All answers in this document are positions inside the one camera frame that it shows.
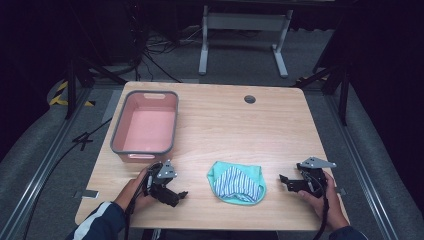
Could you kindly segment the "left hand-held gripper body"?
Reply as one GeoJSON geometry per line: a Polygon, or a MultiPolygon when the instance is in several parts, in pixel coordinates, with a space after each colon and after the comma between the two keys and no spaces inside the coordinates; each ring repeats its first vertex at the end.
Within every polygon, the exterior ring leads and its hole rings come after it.
{"type": "Polygon", "coordinates": [[[168,199],[178,197],[177,193],[167,188],[167,184],[176,177],[177,173],[170,160],[154,163],[148,168],[146,179],[143,181],[143,195],[150,195],[166,204],[168,199]]]}

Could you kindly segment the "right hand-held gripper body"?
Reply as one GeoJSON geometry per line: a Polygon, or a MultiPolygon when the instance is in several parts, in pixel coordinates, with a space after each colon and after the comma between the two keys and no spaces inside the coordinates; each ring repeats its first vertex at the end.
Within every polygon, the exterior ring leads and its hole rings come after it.
{"type": "Polygon", "coordinates": [[[303,162],[296,164],[297,169],[302,175],[302,180],[294,180],[292,182],[292,190],[299,192],[306,191],[316,198],[323,196],[327,187],[324,168],[335,168],[336,164],[328,162],[317,157],[309,157],[303,162]]]}

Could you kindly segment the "person's right hand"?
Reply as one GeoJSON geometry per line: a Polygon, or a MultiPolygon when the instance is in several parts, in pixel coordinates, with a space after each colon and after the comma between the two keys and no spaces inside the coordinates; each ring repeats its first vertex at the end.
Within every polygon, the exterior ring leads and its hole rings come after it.
{"type": "Polygon", "coordinates": [[[307,202],[321,220],[326,220],[326,225],[333,231],[349,226],[345,218],[339,197],[335,189],[334,179],[325,172],[327,189],[326,196],[316,198],[310,193],[300,190],[298,195],[307,202]]]}

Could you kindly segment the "person's left hand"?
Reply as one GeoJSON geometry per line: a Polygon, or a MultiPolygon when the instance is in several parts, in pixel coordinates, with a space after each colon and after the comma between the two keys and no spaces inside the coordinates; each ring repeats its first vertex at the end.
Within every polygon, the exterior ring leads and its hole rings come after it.
{"type": "MultiPolygon", "coordinates": [[[[130,179],[128,183],[125,185],[125,187],[121,190],[119,195],[116,197],[114,202],[119,205],[123,211],[126,211],[127,207],[130,205],[130,202],[135,195],[137,188],[139,187],[140,183],[142,182],[143,178],[145,177],[147,173],[147,169],[144,168],[136,178],[130,179]]],[[[147,208],[149,205],[153,204],[155,202],[155,199],[151,196],[143,196],[140,195],[135,200],[135,208],[134,211],[142,211],[143,209],[147,208]]]]}

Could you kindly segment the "pink basin with grey rim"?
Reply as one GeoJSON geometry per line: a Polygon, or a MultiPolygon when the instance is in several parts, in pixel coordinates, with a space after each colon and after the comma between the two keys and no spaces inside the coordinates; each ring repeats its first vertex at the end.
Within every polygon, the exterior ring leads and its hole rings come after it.
{"type": "Polygon", "coordinates": [[[111,150],[124,162],[165,161],[172,157],[179,97],[173,91],[134,90],[122,105],[111,150]]]}

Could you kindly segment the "teal striped underwear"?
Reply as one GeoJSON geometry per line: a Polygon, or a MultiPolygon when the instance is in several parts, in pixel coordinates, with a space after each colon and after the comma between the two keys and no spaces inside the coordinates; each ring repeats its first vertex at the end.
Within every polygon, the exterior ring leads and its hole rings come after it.
{"type": "Polygon", "coordinates": [[[216,161],[207,179],[213,194],[221,201],[235,205],[256,205],[267,191],[262,168],[216,161]]]}

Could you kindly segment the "grey tape strip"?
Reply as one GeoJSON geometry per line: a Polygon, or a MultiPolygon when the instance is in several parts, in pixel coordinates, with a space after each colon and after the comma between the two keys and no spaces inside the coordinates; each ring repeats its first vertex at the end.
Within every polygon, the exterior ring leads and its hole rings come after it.
{"type": "Polygon", "coordinates": [[[74,194],[74,198],[77,199],[84,199],[84,198],[88,198],[88,199],[96,199],[99,195],[98,191],[95,190],[81,190],[81,191],[76,191],[74,194]]]}

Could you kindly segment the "black tape cross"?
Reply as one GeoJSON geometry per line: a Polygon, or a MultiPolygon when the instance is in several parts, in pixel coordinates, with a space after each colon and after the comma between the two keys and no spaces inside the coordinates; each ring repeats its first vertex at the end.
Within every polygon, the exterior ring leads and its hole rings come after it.
{"type": "Polygon", "coordinates": [[[73,139],[73,142],[78,145],[80,144],[80,150],[84,151],[86,148],[86,145],[88,143],[92,142],[92,139],[90,138],[91,134],[88,132],[84,132],[83,134],[79,135],[78,137],[73,139]]]}

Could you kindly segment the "black metal stand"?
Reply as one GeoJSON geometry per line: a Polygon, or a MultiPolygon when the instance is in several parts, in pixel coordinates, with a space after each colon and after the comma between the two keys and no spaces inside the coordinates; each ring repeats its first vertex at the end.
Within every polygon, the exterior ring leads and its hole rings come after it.
{"type": "Polygon", "coordinates": [[[303,88],[315,81],[327,78],[321,92],[324,95],[333,95],[337,88],[340,88],[339,94],[339,105],[338,105],[338,116],[341,123],[346,126],[346,111],[347,111],[347,100],[349,92],[349,65],[336,65],[329,68],[325,68],[310,77],[301,77],[293,85],[294,88],[303,88]]]}
{"type": "Polygon", "coordinates": [[[67,68],[68,107],[66,119],[70,119],[77,108],[76,81],[79,81],[83,88],[91,88],[95,83],[95,80],[90,73],[90,69],[94,69],[101,75],[111,79],[119,85],[125,85],[127,83],[126,80],[107,70],[103,66],[97,65],[94,62],[80,56],[72,57],[67,68]]]}

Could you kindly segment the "yellow and black floor tape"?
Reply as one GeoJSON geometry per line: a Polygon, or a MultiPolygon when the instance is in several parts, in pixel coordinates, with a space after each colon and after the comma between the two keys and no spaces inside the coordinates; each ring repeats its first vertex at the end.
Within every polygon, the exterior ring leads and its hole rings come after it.
{"type": "MultiPolygon", "coordinates": [[[[55,94],[53,95],[52,99],[49,102],[49,105],[63,105],[68,106],[68,101],[65,99],[62,99],[61,96],[64,93],[64,91],[68,87],[68,81],[63,80],[62,83],[58,86],[55,94]]],[[[84,106],[88,107],[94,107],[96,105],[96,101],[86,101],[84,106]]]]}

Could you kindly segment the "aluminium floor rail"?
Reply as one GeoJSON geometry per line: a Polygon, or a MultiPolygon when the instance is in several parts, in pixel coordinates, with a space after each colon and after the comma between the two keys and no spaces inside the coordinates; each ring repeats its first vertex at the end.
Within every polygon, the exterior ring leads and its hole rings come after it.
{"type": "Polygon", "coordinates": [[[336,121],[336,126],[342,135],[342,138],[347,145],[349,157],[351,158],[351,165],[358,178],[358,182],[364,192],[365,198],[368,202],[370,210],[376,220],[379,230],[384,240],[399,240],[399,237],[394,229],[394,226],[383,206],[380,195],[378,194],[372,179],[366,170],[362,161],[359,151],[354,143],[354,140],[348,128],[342,123],[338,114],[338,105],[331,96],[324,97],[325,102],[330,109],[331,116],[336,121]]]}
{"type": "Polygon", "coordinates": [[[67,119],[65,106],[52,106],[30,126],[0,164],[0,240],[22,240],[39,196],[57,162],[69,148],[69,132],[92,92],[82,89],[67,119]]]}

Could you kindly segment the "white metal desk frame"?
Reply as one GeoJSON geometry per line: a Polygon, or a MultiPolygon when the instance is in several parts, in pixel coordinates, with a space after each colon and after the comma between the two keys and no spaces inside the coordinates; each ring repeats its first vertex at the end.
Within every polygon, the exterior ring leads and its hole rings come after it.
{"type": "Polygon", "coordinates": [[[247,14],[247,13],[217,13],[211,12],[209,7],[203,7],[202,16],[202,47],[198,73],[205,75],[208,64],[208,32],[210,30],[246,30],[246,31],[273,31],[279,33],[279,40],[271,46],[274,59],[282,78],[288,77],[282,48],[291,23],[293,11],[288,10],[283,15],[247,14]]]}

